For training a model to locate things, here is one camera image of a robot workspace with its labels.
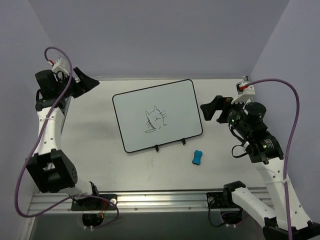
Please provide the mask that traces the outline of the blue whiteboard eraser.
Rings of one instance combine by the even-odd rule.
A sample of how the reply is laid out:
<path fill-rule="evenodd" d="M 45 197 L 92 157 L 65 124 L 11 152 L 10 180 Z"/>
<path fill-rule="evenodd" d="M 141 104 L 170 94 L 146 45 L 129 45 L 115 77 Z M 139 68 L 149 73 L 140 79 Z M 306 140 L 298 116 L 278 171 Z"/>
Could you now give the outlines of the blue whiteboard eraser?
<path fill-rule="evenodd" d="M 203 156 L 203 152 L 200 150 L 195 150 L 193 159 L 192 159 L 192 164 L 199 166 L 201 164 L 201 159 Z"/>

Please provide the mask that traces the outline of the white whiteboard black frame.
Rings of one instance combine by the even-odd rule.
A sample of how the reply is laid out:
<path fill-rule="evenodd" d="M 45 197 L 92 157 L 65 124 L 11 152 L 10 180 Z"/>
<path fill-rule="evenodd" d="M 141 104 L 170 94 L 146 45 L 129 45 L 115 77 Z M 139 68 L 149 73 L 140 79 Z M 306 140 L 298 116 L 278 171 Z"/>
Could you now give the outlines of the white whiteboard black frame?
<path fill-rule="evenodd" d="M 200 136 L 203 126 L 192 80 L 115 94 L 114 112 L 128 154 Z"/>

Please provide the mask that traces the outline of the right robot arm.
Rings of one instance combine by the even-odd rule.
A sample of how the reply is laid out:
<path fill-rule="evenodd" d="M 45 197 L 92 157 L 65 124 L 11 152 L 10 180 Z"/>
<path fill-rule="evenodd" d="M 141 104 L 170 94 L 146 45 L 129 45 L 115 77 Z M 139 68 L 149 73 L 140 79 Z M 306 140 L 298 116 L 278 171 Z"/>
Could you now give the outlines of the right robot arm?
<path fill-rule="evenodd" d="M 231 134 L 241 142 L 266 185 L 273 207 L 268 207 L 239 180 L 224 185 L 223 203 L 246 211 L 261 226 L 267 240 L 308 240 L 319 236 L 319 223 L 306 214 L 289 177 L 283 176 L 283 151 L 263 122 L 266 107 L 258 102 L 233 104 L 232 101 L 231 97 L 217 95 L 200 109 L 205 121 L 221 111 L 216 121 L 227 124 Z"/>

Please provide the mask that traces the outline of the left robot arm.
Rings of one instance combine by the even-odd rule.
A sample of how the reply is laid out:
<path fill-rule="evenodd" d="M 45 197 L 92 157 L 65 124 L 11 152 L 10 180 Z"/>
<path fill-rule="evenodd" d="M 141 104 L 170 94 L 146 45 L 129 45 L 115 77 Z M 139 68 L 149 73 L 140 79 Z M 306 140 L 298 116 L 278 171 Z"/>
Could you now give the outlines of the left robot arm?
<path fill-rule="evenodd" d="M 83 197 L 83 204 L 90 210 L 100 206 L 101 197 L 91 181 L 78 177 L 75 165 L 62 151 L 61 135 L 67 114 L 67 100 L 78 98 L 99 85 L 99 81 L 73 69 L 79 78 L 69 79 L 61 70 L 42 70 L 35 74 L 39 85 L 36 93 L 40 137 L 39 144 L 27 163 L 27 170 L 42 193 L 65 193 Z"/>

